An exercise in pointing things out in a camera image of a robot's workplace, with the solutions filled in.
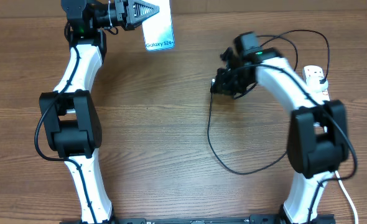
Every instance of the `wooden table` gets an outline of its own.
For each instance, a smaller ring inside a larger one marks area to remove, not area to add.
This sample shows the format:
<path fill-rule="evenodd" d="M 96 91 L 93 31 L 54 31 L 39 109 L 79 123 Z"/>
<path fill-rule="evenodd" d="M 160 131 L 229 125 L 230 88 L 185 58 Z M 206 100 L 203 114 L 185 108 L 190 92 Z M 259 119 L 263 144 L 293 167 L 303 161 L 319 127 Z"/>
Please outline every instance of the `wooden table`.
<path fill-rule="evenodd" d="M 324 33 L 332 48 L 330 96 L 346 105 L 359 171 L 345 182 L 367 223 L 367 11 L 252 12 L 174 16 L 175 49 L 146 52 L 142 30 L 108 35 L 108 54 L 92 97 L 103 128 L 100 164 L 119 217 L 240 217 L 275 213 L 287 198 L 293 169 L 287 158 L 249 176 L 227 172 L 207 143 L 210 80 L 219 54 L 240 33 L 291 29 Z M 80 218 L 64 164 L 42 160 L 33 145 L 38 99 L 52 91 L 69 60 L 65 18 L 0 19 L 0 223 L 58 223 Z M 327 51 L 311 33 L 287 35 L 299 48 L 299 69 L 320 65 Z M 294 64 L 286 42 L 277 47 Z M 215 97 L 211 140 L 237 170 L 253 170 L 286 148 L 289 119 L 262 87 L 238 101 Z M 40 146 L 47 145 L 44 130 Z M 352 160 L 340 167 L 342 175 Z M 329 183 L 319 213 L 338 223 L 353 214 L 338 184 Z"/>

